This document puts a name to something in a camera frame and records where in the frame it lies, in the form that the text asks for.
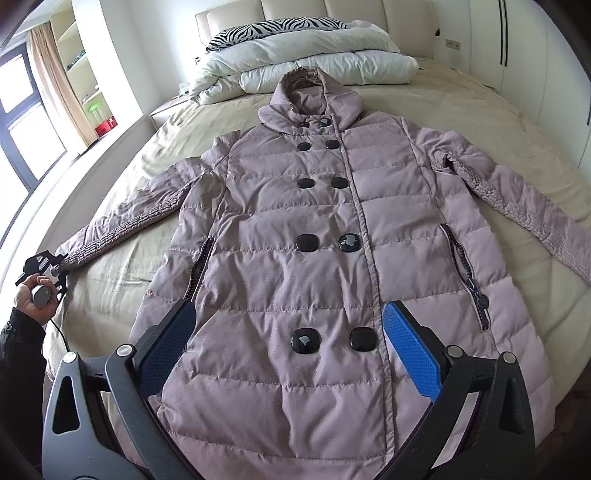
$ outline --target blue gripper pad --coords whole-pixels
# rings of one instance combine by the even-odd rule
[[[185,302],[174,315],[139,366],[139,394],[147,400],[162,391],[166,379],[183,354],[195,330],[195,305]]]
[[[418,392],[435,402],[442,388],[439,365],[394,303],[384,307],[384,330]]]

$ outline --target folded comforter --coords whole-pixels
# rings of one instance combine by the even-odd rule
[[[345,30],[287,32],[211,52],[199,62],[191,95],[209,105],[271,93],[297,67],[320,67],[344,85],[408,83],[418,71],[384,30],[354,21]]]

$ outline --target hand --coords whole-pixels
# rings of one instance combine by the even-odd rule
[[[45,285],[51,290],[51,298],[42,309],[35,307],[31,298],[31,290],[36,285]],[[14,298],[14,306],[23,313],[26,313],[34,319],[39,325],[43,326],[57,311],[57,288],[53,282],[43,275],[33,274],[18,286],[17,296]]]

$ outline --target zipper pocket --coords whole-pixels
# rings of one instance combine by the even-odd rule
[[[441,228],[446,234],[447,240],[449,241],[449,247],[452,251],[453,264],[456,267],[456,271],[462,283],[466,286],[466,289],[472,295],[472,301],[478,314],[480,326],[483,331],[488,330],[491,327],[491,321],[489,320],[487,309],[489,307],[489,300],[486,295],[480,292],[478,283],[474,278],[474,272],[472,266],[468,261],[466,250],[463,245],[457,241],[451,227],[446,223],[440,224]]]
[[[215,241],[214,238],[208,238],[201,246],[199,257],[191,269],[191,279],[189,280],[189,286],[187,287],[187,292],[184,296],[184,299],[187,301],[193,299],[193,295],[195,295],[197,288],[199,288],[199,285],[201,284],[203,273],[205,272],[205,266],[207,265],[207,260],[209,260],[209,254],[212,252]]]

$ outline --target bed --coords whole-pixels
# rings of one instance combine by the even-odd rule
[[[589,184],[562,160],[562,153],[550,140],[489,88],[429,58],[433,56],[437,31],[429,1],[306,0],[296,6],[279,0],[239,0],[198,14],[197,23],[205,43],[224,28],[260,21],[261,17],[296,15],[328,15],[347,22],[365,20],[388,30],[402,53],[419,57],[420,70],[407,85],[352,87],[361,94],[367,109],[402,115],[425,127],[460,132],[497,163],[521,174],[591,231]],[[258,124],[258,109],[267,105],[270,97],[255,94],[212,105],[190,103],[176,112],[132,160],[95,217],[103,216],[168,166],[208,150],[215,136]],[[557,405],[591,357],[590,288],[551,257],[529,232],[488,205],[479,202],[479,206],[501,242],[509,272],[544,342],[554,378],[553,402]],[[176,216],[170,216],[70,274],[70,290],[56,322],[70,347],[82,357],[106,355],[126,341],[176,223]],[[50,378],[64,353],[57,331],[48,327],[44,355]]]

